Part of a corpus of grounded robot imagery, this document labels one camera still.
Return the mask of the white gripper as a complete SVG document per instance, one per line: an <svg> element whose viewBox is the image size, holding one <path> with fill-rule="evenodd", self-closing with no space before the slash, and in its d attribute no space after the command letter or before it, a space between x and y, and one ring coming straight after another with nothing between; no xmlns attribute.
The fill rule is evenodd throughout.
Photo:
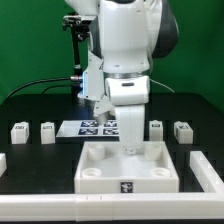
<svg viewBox="0 0 224 224"><path fill-rule="evenodd" d="M105 124L109 115L114 115L114 106L104 96L95 102L93 116L99 124ZM124 152L128 155L136 154L136 147L141 147L144 139L145 105L116 106L115 117Z"/></svg>

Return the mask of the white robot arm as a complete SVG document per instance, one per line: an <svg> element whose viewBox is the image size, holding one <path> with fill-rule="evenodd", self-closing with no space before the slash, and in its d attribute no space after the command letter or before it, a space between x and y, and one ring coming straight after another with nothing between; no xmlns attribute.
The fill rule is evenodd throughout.
<svg viewBox="0 0 224 224"><path fill-rule="evenodd" d="M167 56L179 30L168 0L65 0L76 11L64 20L84 28L88 66L78 98L94 104L101 124L116 117L119 142L134 154L143 148L145 105L153 60Z"/></svg>

